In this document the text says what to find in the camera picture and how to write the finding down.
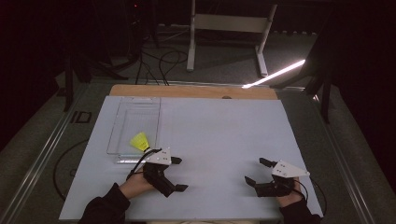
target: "black cable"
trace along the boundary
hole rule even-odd
[[[324,201],[324,208],[323,208],[323,216],[326,216],[327,213],[327,199],[326,199],[326,195],[324,194],[322,188],[319,186],[319,184],[311,177],[309,176],[309,178],[311,179],[312,183],[314,183],[315,187],[317,187],[320,191],[320,193],[323,196],[323,201]]]
[[[135,175],[138,173],[135,173],[137,167],[140,165],[140,163],[142,162],[143,159],[145,159],[149,154],[155,153],[155,152],[159,152],[162,149],[152,149],[148,152],[146,152],[145,154],[143,154],[143,156],[140,158],[140,160],[137,162],[137,164],[134,166],[134,169],[131,170],[131,172],[127,175],[126,179],[129,179],[129,177],[131,177],[131,175]]]
[[[184,62],[187,61],[188,57],[187,57],[187,53],[186,53],[186,52],[183,52],[183,51],[178,50],[178,49],[173,49],[173,50],[179,52],[180,54],[184,54],[184,55],[186,56],[186,58],[183,59],[183,60],[181,60],[181,61],[176,61],[176,62],[169,62],[169,61],[166,61],[166,60],[163,59],[163,62],[164,62],[164,63],[184,63]],[[154,56],[154,55],[152,55],[152,54],[149,54],[149,53],[147,53],[147,52],[144,52],[144,51],[143,51],[143,53],[146,54],[146,55],[148,55],[148,56],[150,56],[151,58],[154,58],[154,59],[157,59],[157,60],[160,60],[160,59],[161,59],[161,58],[156,57],[156,56]]]
[[[61,191],[59,190],[59,187],[58,187],[58,183],[56,182],[56,171],[58,170],[58,164],[59,164],[59,162],[61,162],[62,158],[63,158],[68,152],[70,152],[70,151],[71,151],[72,149],[74,149],[75,147],[78,147],[79,145],[81,145],[81,144],[83,144],[83,143],[85,143],[85,142],[88,142],[88,140],[89,140],[89,139],[82,140],[82,141],[80,141],[80,142],[74,144],[74,145],[71,146],[70,148],[68,148],[68,149],[58,158],[58,160],[56,161],[55,166],[54,166],[54,168],[53,168],[53,171],[52,171],[52,183],[53,183],[53,186],[55,187],[56,192],[59,194],[59,196],[60,196],[60,197],[62,198],[62,200],[64,200],[64,201],[66,201],[66,197],[64,197],[64,195],[61,193]]]
[[[183,35],[183,34],[186,34],[186,33],[189,33],[190,32],[190,28],[189,29],[187,29],[187,30],[185,30],[185,31],[176,31],[176,32],[166,32],[166,33],[168,33],[168,34],[170,34],[170,33],[176,33],[175,35],[171,35],[171,36],[168,36],[168,37],[166,37],[166,38],[164,38],[164,39],[160,39],[160,40],[158,40],[158,42],[164,42],[164,41],[167,41],[167,40],[170,40],[170,39],[172,39],[172,38],[175,38],[176,36],[179,36],[179,35]]]
[[[136,61],[137,61],[137,59],[131,59],[131,58],[128,58],[128,62],[126,62],[126,63],[120,63],[120,64],[117,64],[117,65],[107,65],[107,64],[104,64],[104,63],[101,63],[101,62],[99,62],[101,65],[103,65],[105,68],[107,68],[107,69],[110,69],[110,70],[112,70],[112,71],[118,71],[118,70],[121,70],[121,69],[123,69],[123,68],[126,68],[126,67],[128,67],[128,66],[130,66],[130,65],[132,65],[132,64],[134,64],[134,63],[136,63]]]
[[[171,54],[171,53],[177,53],[177,56],[178,56],[178,57],[177,57],[177,63],[173,63],[173,65],[164,73],[164,72],[163,72],[163,68],[161,67],[161,64],[163,63],[163,58],[164,58],[166,55]],[[160,68],[160,72],[161,72],[161,75],[163,76],[163,82],[165,83],[165,85],[169,86],[169,83],[168,83],[168,81],[166,80],[166,75],[167,75],[174,67],[176,67],[176,65],[178,64],[179,60],[180,60],[180,51],[169,51],[169,52],[163,54],[163,56],[161,56],[160,61],[159,61],[159,64],[158,64],[158,67]]]
[[[308,202],[308,190],[306,189],[306,187],[304,186],[304,184],[303,183],[301,183],[300,181],[298,181],[298,180],[295,180],[295,179],[293,179],[294,180],[294,182],[297,182],[297,183],[299,183],[301,186],[303,186],[303,188],[305,189],[305,194],[306,194],[306,198],[305,198],[305,200]]]
[[[140,70],[142,69],[142,51],[140,51],[140,56],[139,56],[139,69],[137,70],[137,75],[136,75],[136,79],[134,80],[134,84],[137,85],[137,80],[139,80],[139,76],[140,76]]]
[[[163,54],[160,58],[158,58],[158,57],[156,57],[156,56],[154,56],[154,55],[152,55],[152,54],[149,54],[149,53],[147,53],[147,52],[145,52],[145,51],[142,51],[142,53],[145,54],[145,55],[148,55],[148,56],[151,57],[151,58],[154,58],[154,59],[159,60],[158,66],[159,66],[159,69],[160,69],[161,76],[163,77],[163,84],[164,84],[165,86],[169,86],[169,82],[168,82],[167,79],[166,79],[166,75],[167,75],[172,69],[174,69],[179,63],[184,63],[184,62],[186,62],[187,59],[188,59],[188,57],[187,57],[187,53],[186,53],[186,52],[183,52],[183,51],[180,51],[180,50],[177,50],[177,49],[174,49],[174,48],[170,48],[170,47],[161,47],[161,49],[172,49],[172,50],[166,52],[166,53]],[[167,55],[169,55],[169,54],[171,54],[171,53],[177,53],[177,60],[176,60],[175,62],[170,62],[170,61],[167,61],[167,60],[164,59],[165,56],[167,56]],[[180,60],[182,54],[185,55],[185,58],[184,58],[183,60]],[[164,72],[164,71],[163,71],[163,63],[170,63],[170,64],[172,64],[172,66],[171,66],[168,70],[166,70],[166,71]],[[147,63],[144,63],[144,62],[143,62],[143,65],[145,65],[146,69],[148,70],[148,72],[146,73],[146,83],[145,83],[145,84],[147,84],[147,83],[149,82],[148,74],[150,74],[150,75],[155,79],[155,81],[157,82],[157,84],[159,85],[159,82],[157,81],[157,79],[155,78],[155,76],[150,72],[149,65],[148,65]]]
[[[303,195],[299,190],[297,190],[297,189],[295,189],[295,188],[291,188],[289,185],[286,185],[286,184],[284,184],[284,183],[281,183],[281,182],[278,182],[278,181],[275,181],[275,180],[271,181],[271,183],[275,183],[275,185],[282,186],[282,187],[285,188],[285,189],[289,189],[289,190],[291,190],[291,191],[294,191],[294,192],[296,192],[297,194],[299,194],[299,195],[305,200],[305,195]]]

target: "transparent container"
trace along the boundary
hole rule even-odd
[[[113,125],[107,154],[116,163],[136,163],[143,151],[131,146],[131,139],[144,132],[151,148],[156,148],[161,98],[122,97]]]

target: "dark background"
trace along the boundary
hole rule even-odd
[[[209,10],[211,1],[202,2],[197,10]],[[250,1],[246,6],[239,5],[239,1],[228,2],[227,7],[219,7],[218,13],[260,16],[269,10],[268,6],[258,6],[252,11],[248,9],[253,4]],[[0,2],[0,149],[58,90],[54,77],[64,70],[65,43],[60,29],[63,22],[69,28],[91,27],[83,29],[87,33],[81,33],[80,40],[89,39],[93,49],[108,53],[108,49],[103,49],[103,39],[96,35],[100,31],[91,5],[87,1],[68,4],[50,0]],[[190,1],[159,1],[157,9],[161,23],[190,22]],[[396,7],[390,0],[335,1],[328,19],[329,14],[323,7],[279,7],[272,31],[319,34],[309,55],[314,62],[311,64],[332,74],[332,84],[339,87],[395,190]],[[99,37],[92,41],[92,35]]]

